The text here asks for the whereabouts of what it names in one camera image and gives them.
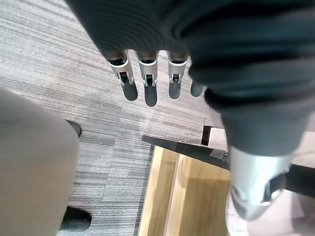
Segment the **left robot hand, black cloth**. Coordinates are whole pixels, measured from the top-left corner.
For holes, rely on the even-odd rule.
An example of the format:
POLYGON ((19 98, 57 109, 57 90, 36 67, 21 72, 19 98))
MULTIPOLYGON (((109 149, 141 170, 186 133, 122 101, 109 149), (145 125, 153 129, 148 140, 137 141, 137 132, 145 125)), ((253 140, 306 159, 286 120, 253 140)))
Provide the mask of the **left robot hand, black cloth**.
POLYGON ((281 192, 315 111, 312 0, 69 0, 106 59, 118 51, 187 53, 228 141, 231 197, 246 221, 281 192))

